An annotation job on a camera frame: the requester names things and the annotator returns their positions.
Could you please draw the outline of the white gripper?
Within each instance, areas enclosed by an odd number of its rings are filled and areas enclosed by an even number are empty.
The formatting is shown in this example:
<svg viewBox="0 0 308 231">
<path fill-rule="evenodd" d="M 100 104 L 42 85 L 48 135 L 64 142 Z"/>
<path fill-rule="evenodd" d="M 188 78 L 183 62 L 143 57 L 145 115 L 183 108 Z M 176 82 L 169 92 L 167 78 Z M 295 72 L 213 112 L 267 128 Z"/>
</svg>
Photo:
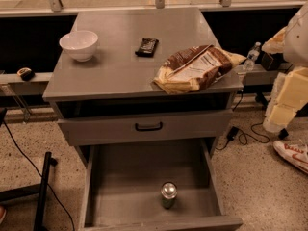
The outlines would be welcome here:
<svg viewBox="0 0 308 231">
<path fill-rule="evenodd" d="M 286 28 L 279 30 L 262 45 L 262 50 L 270 54 L 280 54 L 285 45 Z M 263 127 L 271 133 L 286 129 L 298 110 L 308 103 L 308 68 L 296 67 L 282 76 L 277 88 L 277 96 L 272 98 L 266 109 Z"/>
</svg>

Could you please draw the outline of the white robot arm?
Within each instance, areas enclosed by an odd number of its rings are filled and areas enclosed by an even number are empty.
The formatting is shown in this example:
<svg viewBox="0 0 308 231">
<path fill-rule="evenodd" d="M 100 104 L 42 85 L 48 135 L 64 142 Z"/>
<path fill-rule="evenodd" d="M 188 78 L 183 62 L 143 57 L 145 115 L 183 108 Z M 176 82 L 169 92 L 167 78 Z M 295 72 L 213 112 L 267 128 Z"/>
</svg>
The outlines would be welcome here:
<svg viewBox="0 0 308 231">
<path fill-rule="evenodd" d="M 266 109 L 263 126 L 269 132 L 278 133 L 308 103 L 308 3 L 286 27 L 265 42 L 262 50 L 282 53 L 283 59 L 294 67 L 288 74 L 277 75 Z"/>
</svg>

